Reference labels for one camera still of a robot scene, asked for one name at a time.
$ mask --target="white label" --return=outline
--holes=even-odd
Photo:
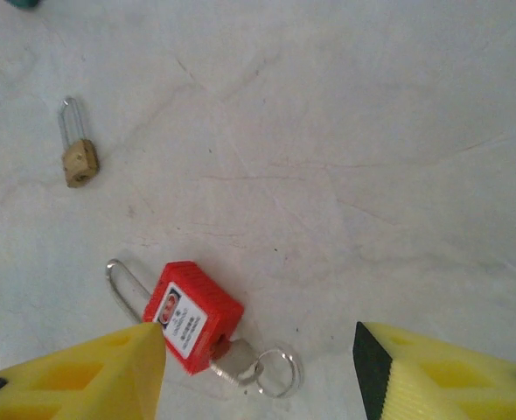
[[[170,282],[153,322],[163,326],[163,335],[188,359],[207,321],[207,315],[175,283]]]

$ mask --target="padlock shackle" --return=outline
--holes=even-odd
[[[75,124],[75,127],[77,129],[77,135],[79,138],[76,140],[84,140],[85,137],[85,130],[83,129],[83,121],[81,120],[81,112],[80,107],[77,104],[77,101],[72,98],[71,96],[66,96],[64,101],[62,101],[62,106],[59,109],[58,114],[58,123],[59,123],[59,132],[62,135],[62,143],[64,144],[64,151],[69,149],[69,147],[75,143],[75,141],[70,141],[69,139],[69,125],[66,122],[66,110],[67,107],[72,108],[72,114],[73,114],[73,123]]]
[[[140,295],[142,295],[146,300],[150,300],[151,294],[147,289],[145,289],[145,286],[143,286],[143,284],[141,284],[139,280],[137,280],[136,276],[132,274],[132,272],[123,264],[122,261],[113,258],[112,260],[107,262],[107,268],[105,269],[105,277],[107,279],[108,285],[110,286],[112,296],[114,296],[116,303],[120,305],[120,307],[128,314],[128,316],[132,319],[132,321],[134,321],[135,324],[141,324],[143,322],[142,316],[124,298],[124,296],[118,290],[118,286],[116,286],[116,281],[112,276],[115,267],[119,267],[127,274],[129,283],[132,286],[134,286],[136,291]]]

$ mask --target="key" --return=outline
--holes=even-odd
[[[240,387],[256,382],[264,370],[258,354],[244,339],[232,341],[227,352],[211,360],[209,366],[219,377]]]

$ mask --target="gray surface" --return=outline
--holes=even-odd
[[[516,361],[516,2],[0,0],[0,368],[128,326],[115,256],[194,259],[307,369],[271,402],[170,358],[159,418],[362,419],[357,320]]]

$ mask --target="green object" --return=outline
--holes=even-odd
[[[40,0],[7,0],[7,2],[19,9],[32,9],[37,6]]]

